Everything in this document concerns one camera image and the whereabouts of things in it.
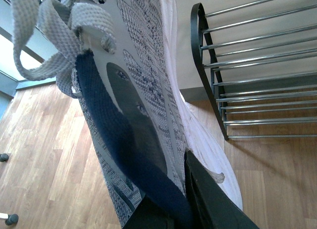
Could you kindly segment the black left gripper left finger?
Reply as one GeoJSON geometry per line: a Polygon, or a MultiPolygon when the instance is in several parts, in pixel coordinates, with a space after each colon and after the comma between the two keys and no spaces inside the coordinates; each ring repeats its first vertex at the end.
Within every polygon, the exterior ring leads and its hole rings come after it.
{"type": "Polygon", "coordinates": [[[175,229],[174,219],[147,196],[143,198],[123,229],[175,229]]]}

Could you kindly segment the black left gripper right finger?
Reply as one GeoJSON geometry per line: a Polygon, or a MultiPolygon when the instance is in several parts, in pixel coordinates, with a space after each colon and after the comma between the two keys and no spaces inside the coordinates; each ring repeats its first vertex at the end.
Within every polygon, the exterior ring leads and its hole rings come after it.
{"type": "Polygon", "coordinates": [[[185,153],[186,196],[193,211],[193,229],[257,229],[223,192],[192,151],[185,153]]]}

